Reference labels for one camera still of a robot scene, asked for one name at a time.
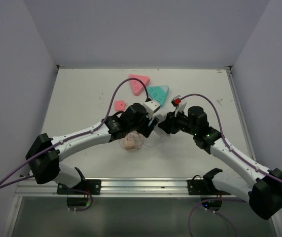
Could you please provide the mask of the teal triangular socket adapter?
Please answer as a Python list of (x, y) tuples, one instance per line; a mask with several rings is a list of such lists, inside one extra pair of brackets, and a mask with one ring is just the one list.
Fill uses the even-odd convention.
[(147, 87), (149, 98), (157, 101), (162, 108), (167, 99), (167, 95), (169, 93), (169, 87), (167, 85), (161, 86), (148, 86)]

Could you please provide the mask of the pink plug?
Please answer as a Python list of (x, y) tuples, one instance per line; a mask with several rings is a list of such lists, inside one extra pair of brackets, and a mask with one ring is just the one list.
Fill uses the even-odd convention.
[(116, 100), (114, 102), (114, 109), (117, 112), (125, 111), (126, 107), (127, 107), (127, 103), (125, 103), (124, 100)]

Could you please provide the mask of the pink triangular socket adapter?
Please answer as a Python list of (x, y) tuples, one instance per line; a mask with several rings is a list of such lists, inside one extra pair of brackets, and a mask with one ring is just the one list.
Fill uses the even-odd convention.
[[(148, 86), (150, 83), (150, 77), (148, 76), (129, 74), (129, 78), (139, 79), (140, 81), (143, 82), (145, 86)], [(137, 80), (131, 80), (130, 85), (131, 85), (132, 92), (135, 96), (139, 96), (144, 91), (144, 87)]]

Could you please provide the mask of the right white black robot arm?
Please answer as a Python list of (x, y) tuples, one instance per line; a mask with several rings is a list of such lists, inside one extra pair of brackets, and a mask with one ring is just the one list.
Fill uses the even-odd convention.
[(220, 159), (238, 174), (238, 177), (232, 177), (222, 169), (214, 168), (200, 181), (188, 180), (190, 188), (198, 189), (201, 194), (223, 191), (234, 195), (247, 202), (264, 220), (282, 209), (282, 171), (270, 170), (245, 154), (239, 154), (218, 130), (209, 125), (203, 108), (190, 107), (186, 114), (169, 112), (158, 126), (167, 134), (182, 131), (192, 135), (200, 149)]

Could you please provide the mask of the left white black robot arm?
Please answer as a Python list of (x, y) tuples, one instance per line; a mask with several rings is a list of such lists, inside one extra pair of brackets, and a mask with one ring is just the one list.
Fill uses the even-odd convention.
[(62, 161), (89, 147), (122, 139), (133, 131), (149, 137), (159, 122), (154, 116), (159, 109), (160, 104), (153, 100), (134, 103), (124, 112), (106, 115), (101, 122), (78, 132), (52, 138), (46, 133), (37, 136), (26, 155), (36, 182), (41, 185), (55, 181), (75, 194), (82, 193), (86, 182), (81, 171), (63, 165)]

